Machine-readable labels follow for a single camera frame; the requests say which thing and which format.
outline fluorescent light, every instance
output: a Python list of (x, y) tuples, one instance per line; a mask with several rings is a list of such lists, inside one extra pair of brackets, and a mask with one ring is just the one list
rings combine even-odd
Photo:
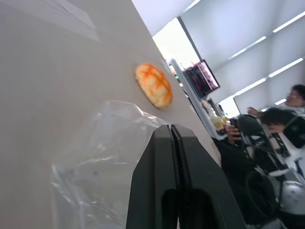
[(276, 70), (275, 72), (271, 73), (271, 74), (269, 75), (269, 77), (272, 78), (272, 77), (278, 75), (279, 73), (281, 73), (281, 72), (287, 70), (288, 68), (290, 68), (290, 67), (296, 65), (297, 63), (300, 63), (302, 60), (303, 60), (303, 58), (300, 58), (300, 59), (297, 59), (296, 61), (293, 61), (292, 63), (290, 63), (290, 64), (284, 66), (283, 68), (280, 68), (279, 70)]
[(245, 47), (244, 49), (241, 49), (239, 52), (235, 53), (233, 56), (231, 56), (230, 58), (228, 58), (229, 60), (230, 59), (233, 59), (234, 57), (238, 56), (239, 54), (242, 54), (244, 51), (250, 49), (252, 46), (256, 45), (257, 43), (265, 40), (267, 37), (261, 37), (260, 39), (258, 39), (257, 41), (253, 42), (252, 44), (248, 45), (247, 47)]
[(241, 95), (242, 93), (245, 93), (246, 91), (249, 91), (250, 89), (256, 87), (257, 85), (259, 85), (259, 84), (261, 84), (261, 83), (263, 83), (263, 82), (265, 82), (265, 81), (266, 81), (265, 78), (263, 78), (263, 79), (261, 79), (261, 80), (259, 80), (259, 81), (256, 81), (255, 83), (253, 83), (253, 84), (251, 84), (251, 85), (245, 87), (244, 89), (242, 89), (242, 90), (236, 92), (235, 95)]
[(189, 5), (188, 8), (186, 8), (185, 10), (183, 10), (183, 13), (187, 12), (191, 7), (193, 7), (194, 5), (196, 5), (198, 2), (200, 2), (200, 0), (195, 0), (191, 5)]
[(286, 99), (282, 99), (282, 100), (276, 102), (275, 105), (279, 105), (279, 104), (282, 104), (282, 103), (284, 103), (284, 102), (286, 102)]
[(283, 25), (277, 27), (275, 30), (273, 30), (273, 32), (279, 32), (282, 28), (285, 28), (287, 25), (290, 25), (292, 22), (295, 22), (296, 20), (300, 19), (301, 17), (303, 17), (305, 15), (305, 11), (297, 16), (295, 16), (294, 18), (292, 18), (291, 20), (289, 20), (288, 22), (284, 23)]

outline plastic bag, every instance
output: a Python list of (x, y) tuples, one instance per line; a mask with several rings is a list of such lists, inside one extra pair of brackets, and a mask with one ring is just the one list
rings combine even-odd
[(132, 173), (166, 124), (134, 104), (107, 101), (52, 165), (54, 228), (125, 228)]

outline white ceiling panel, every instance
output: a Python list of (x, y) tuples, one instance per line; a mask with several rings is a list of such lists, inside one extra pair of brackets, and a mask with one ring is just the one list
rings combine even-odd
[(152, 36), (181, 15), (194, 0), (132, 0)]

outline black hair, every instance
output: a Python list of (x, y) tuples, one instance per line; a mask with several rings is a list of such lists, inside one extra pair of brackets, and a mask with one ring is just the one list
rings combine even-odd
[(266, 125), (287, 125), (294, 117), (295, 113), (293, 111), (274, 107), (263, 112), (260, 119), (261, 122)]
[(302, 97), (303, 100), (305, 100), (305, 85), (302, 84), (296, 84), (292, 86), (291, 90), (297, 91), (298, 94)]

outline television screen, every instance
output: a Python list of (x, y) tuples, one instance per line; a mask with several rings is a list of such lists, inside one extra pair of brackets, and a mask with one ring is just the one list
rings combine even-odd
[(199, 99), (203, 99), (209, 93), (220, 87), (205, 60), (186, 69), (183, 73)]

